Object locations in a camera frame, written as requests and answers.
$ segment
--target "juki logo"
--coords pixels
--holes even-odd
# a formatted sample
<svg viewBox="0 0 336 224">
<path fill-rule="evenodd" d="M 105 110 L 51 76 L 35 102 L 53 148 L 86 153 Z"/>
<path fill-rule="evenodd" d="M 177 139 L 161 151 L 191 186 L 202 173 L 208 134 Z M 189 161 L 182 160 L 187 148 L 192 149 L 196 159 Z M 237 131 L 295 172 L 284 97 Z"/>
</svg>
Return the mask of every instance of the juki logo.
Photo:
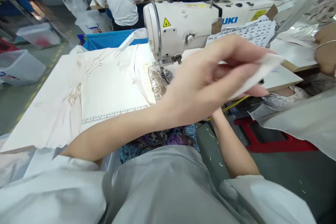
<svg viewBox="0 0 336 224">
<path fill-rule="evenodd" d="M 238 17 L 227 17 L 226 19 L 223 19 L 222 20 L 222 24 L 223 25 L 228 25 L 230 23 L 237 23 L 238 21 Z"/>
</svg>

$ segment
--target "sewing machine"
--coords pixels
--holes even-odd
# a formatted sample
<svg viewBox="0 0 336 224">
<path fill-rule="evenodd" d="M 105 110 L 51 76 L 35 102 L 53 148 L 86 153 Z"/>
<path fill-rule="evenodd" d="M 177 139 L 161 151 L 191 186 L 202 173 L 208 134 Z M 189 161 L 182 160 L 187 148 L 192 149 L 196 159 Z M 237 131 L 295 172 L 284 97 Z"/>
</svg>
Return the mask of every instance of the sewing machine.
<svg viewBox="0 0 336 224">
<path fill-rule="evenodd" d="M 181 63 L 182 53 L 202 48 L 213 25 L 244 25 L 276 6 L 275 36 L 288 30 L 317 0 L 221 0 L 212 3 L 152 2 L 143 15 L 148 43 L 161 69 Z"/>
</svg>

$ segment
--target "yellow warning sticker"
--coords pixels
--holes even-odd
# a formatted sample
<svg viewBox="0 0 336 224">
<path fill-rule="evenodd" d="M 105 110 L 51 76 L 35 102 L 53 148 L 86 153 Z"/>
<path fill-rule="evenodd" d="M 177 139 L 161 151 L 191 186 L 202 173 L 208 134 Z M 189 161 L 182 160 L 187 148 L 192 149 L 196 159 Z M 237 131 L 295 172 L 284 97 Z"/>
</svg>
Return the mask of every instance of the yellow warning sticker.
<svg viewBox="0 0 336 224">
<path fill-rule="evenodd" d="M 251 19 L 251 21 L 257 20 L 260 16 L 265 15 L 266 12 L 267 12 L 267 10 L 258 10 L 258 11 L 254 14 L 254 16 L 253 16 L 253 18 Z"/>
<path fill-rule="evenodd" d="M 164 18 L 163 28 L 168 27 L 168 26 L 171 26 L 171 24 L 169 23 L 169 21 L 166 18 Z"/>
<path fill-rule="evenodd" d="M 203 9 L 204 8 L 204 4 L 185 4 L 188 8 L 190 8 L 190 9 L 199 9 L 199 8 L 201 8 L 201 9 Z"/>
</svg>

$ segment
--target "factory floor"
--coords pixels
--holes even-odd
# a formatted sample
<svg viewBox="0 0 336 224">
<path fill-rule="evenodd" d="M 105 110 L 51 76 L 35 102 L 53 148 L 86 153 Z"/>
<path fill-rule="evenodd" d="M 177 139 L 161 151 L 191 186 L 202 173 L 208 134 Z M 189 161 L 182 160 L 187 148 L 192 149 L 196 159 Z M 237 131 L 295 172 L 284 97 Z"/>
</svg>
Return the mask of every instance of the factory floor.
<svg viewBox="0 0 336 224">
<path fill-rule="evenodd" d="M 32 45 L 20 45 L 52 70 L 64 54 L 78 44 L 77 34 L 82 31 L 74 24 L 75 19 L 64 6 L 53 7 L 60 26 L 68 40 L 56 47 L 38 50 Z M 28 105 L 41 87 L 41 82 L 27 86 L 0 85 L 0 135 L 10 133 Z M 236 116 L 246 116 L 240 112 Z M 234 117 L 228 117 L 238 138 L 248 145 L 246 137 L 238 126 L 233 125 Z M 272 138 L 272 133 L 265 131 Z M 204 163 L 208 167 L 214 184 L 219 185 L 229 175 L 223 164 L 217 139 L 209 124 L 198 125 L 197 140 Z M 336 162 L 320 151 L 290 153 L 251 153 L 261 174 L 268 180 L 278 183 L 297 194 L 309 205 L 319 224 L 336 223 Z"/>
</svg>

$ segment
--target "blue container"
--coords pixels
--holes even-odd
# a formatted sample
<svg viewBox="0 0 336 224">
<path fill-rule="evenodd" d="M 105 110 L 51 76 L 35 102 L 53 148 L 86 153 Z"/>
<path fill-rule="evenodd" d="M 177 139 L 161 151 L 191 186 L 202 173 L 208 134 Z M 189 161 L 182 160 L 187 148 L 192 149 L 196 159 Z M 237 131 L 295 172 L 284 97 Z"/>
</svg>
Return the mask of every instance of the blue container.
<svg viewBox="0 0 336 224">
<path fill-rule="evenodd" d="M 119 47 L 125 39 L 133 32 L 133 30 L 112 31 L 107 33 L 87 34 L 86 42 L 83 47 L 89 51 L 104 49 L 104 48 L 116 48 Z M 146 38 L 133 40 L 130 45 L 146 44 L 148 40 Z"/>
</svg>

